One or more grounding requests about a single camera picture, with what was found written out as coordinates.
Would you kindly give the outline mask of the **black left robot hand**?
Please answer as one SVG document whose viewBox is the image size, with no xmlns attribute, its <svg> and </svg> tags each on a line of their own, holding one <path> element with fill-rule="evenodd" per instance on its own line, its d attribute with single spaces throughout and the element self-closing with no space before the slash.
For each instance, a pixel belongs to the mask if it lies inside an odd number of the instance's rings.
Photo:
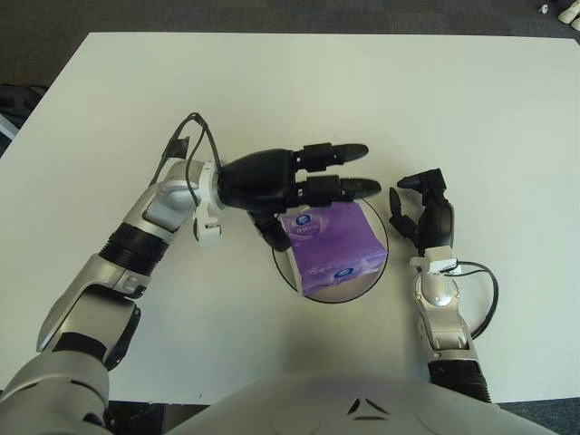
<svg viewBox="0 0 580 435">
<path fill-rule="evenodd" d="M 320 173 L 366 156 L 364 144 L 313 144 L 298 151 L 273 149 L 246 155 L 223 166 L 217 193 L 230 208 L 246 211 L 266 243 L 277 252 L 291 247 L 278 219 L 289 208 L 328 207 L 353 202 L 382 191 L 372 179 L 346 178 Z"/>
</svg>

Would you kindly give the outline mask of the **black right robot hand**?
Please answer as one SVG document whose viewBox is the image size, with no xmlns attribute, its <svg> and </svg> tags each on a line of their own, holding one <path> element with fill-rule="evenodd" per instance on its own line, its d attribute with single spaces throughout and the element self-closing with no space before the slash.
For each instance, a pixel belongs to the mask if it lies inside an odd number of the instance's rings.
<svg viewBox="0 0 580 435">
<path fill-rule="evenodd" d="M 454 210 L 444 196 L 447 186 L 441 170 L 430 169 L 404 177 L 397 182 L 397 187 L 421 194 L 423 210 L 418 222 L 403 215 L 400 196 L 395 188 L 390 188 L 389 222 L 394 229 L 412 242 L 420 256 L 428 248 L 453 247 Z"/>
</svg>

